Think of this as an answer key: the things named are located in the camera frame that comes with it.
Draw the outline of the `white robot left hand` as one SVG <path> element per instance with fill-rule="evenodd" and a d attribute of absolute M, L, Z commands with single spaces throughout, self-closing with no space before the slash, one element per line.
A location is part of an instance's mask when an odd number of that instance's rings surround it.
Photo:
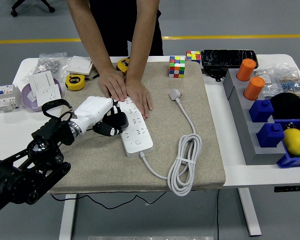
<path fill-rule="evenodd" d="M 100 135 L 112 137 L 123 132 L 127 118 L 118 102 L 112 98 L 89 96 L 75 111 L 69 126 L 74 137 L 82 136 L 89 128 Z"/>

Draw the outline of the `person's left hand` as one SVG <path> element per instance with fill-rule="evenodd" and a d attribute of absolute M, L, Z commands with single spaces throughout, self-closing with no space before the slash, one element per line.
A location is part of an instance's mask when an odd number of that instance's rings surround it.
<path fill-rule="evenodd" d="M 148 89 L 142 84 L 141 79 L 126 78 L 126 95 L 132 99 L 135 106 L 141 112 L 144 119 L 149 117 L 149 112 L 153 110 L 153 104 Z"/>

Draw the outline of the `person's right hand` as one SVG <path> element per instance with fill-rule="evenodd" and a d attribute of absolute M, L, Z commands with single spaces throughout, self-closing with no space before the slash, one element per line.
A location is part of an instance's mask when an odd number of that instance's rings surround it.
<path fill-rule="evenodd" d="M 99 86 L 107 98 L 123 102 L 127 98 L 124 76 L 122 72 L 112 68 L 99 72 Z"/>

